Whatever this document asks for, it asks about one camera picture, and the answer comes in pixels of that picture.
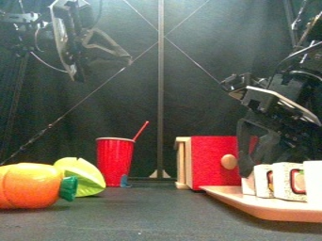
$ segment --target red box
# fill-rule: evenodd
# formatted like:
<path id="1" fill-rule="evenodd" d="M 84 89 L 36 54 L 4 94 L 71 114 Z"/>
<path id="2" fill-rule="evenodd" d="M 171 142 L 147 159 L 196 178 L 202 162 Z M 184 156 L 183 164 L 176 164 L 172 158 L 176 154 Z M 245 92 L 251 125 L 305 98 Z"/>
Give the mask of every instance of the red box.
<path id="1" fill-rule="evenodd" d="M 184 147 L 184 157 L 179 158 L 179 161 L 182 159 L 180 185 L 184 182 L 192 190 L 200 190 L 202 185 L 242 184 L 238 167 L 225 169 L 222 166 L 222 157 L 226 154 L 238 156 L 237 137 L 178 137 L 176 141 L 180 140 Z"/>

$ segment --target red straw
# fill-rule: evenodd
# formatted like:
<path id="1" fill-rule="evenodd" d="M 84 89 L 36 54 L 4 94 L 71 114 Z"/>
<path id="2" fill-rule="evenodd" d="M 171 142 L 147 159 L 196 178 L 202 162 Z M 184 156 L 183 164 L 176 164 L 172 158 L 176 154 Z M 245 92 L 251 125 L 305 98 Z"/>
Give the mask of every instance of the red straw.
<path id="1" fill-rule="evenodd" d="M 144 123 L 144 125 L 140 127 L 140 129 L 139 129 L 139 131 L 138 131 L 138 133 L 136 133 L 136 136 L 134 137 L 134 141 L 136 141 L 136 139 L 138 139 L 142 131 L 146 129 L 146 126 L 147 126 L 147 125 L 148 125 L 148 121 L 147 121 L 147 122 Z"/>

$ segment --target black backdrop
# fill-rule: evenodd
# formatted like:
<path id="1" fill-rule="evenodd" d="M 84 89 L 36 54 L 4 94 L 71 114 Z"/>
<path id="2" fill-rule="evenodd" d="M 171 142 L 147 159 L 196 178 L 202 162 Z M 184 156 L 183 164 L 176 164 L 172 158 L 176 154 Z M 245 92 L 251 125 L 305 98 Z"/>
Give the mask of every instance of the black backdrop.
<path id="1" fill-rule="evenodd" d="M 25 8 L 32 10 L 37 6 L 44 9 L 49 2 L 29 1 Z M 160 168 L 158 151 L 162 133 L 159 163 L 167 174 L 175 177 L 176 137 L 235 135 L 237 120 L 246 110 L 221 90 L 218 82 L 233 73 L 253 72 L 269 77 L 279 60 L 289 55 L 290 32 L 283 2 L 163 2 L 160 13 L 159 1 L 103 1 L 98 26 L 135 59 L 134 64 L 115 77 L 116 68 L 95 66 L 88 81 L 76 83 L 67 74 L 29 57 L 11 138 L 5 140 L 7 148 L 1 150 L 3 159 L 49 123 L 62 116 L 64 118 L 8 163 L 28 161 L 51 164 L 62 157 L 76 156 L 95 164 L 96 138 L 132 138 L 144 121 L 150 121 L 135 145 L 130 176 L 148 177 Z M 88 3 L 95 15 L 99 15 L 99 1 L 91 0 Z M 160 14 L 164 23 L 163 52 L 156 44 Z M 5 50 L 1 53 L 1 101 L 8 106 L 13 99 L 8 69 L 13 64 L 8 61 L 9 53 Z M 51 54 L 37 54 L 52 65 L 59 65 Z M 4 137 L 8 108 L 3 108 L 1 112 L 5 113 L 1 117 Z"/>

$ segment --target red cup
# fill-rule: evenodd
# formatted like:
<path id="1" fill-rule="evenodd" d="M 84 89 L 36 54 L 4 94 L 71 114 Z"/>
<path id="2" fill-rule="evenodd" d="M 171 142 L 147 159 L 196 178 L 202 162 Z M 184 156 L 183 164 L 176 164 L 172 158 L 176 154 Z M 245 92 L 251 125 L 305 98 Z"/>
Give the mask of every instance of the red cup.
<path id="1" fill-rule="evenodd" d="M 135 141 L 132 139 L 102 137 L 96 139 L 96 167 L 108 186 L 127 182 Z"/>

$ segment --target wooden shelf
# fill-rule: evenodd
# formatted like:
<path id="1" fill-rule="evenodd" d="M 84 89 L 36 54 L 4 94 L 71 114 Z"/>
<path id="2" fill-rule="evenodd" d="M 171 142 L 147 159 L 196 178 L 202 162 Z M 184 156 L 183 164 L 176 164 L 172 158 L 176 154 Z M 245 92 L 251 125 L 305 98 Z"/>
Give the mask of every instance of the wooden shelf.
<path id="1" fill-rule="evenodd" d="M 313 205 L 301 201 L 263 199 L 243 195 L 241 186 L 200 186 L 200 189 L 226 204 L 253 216 L 278 221 L 322 222 L 322 203 Z"/>

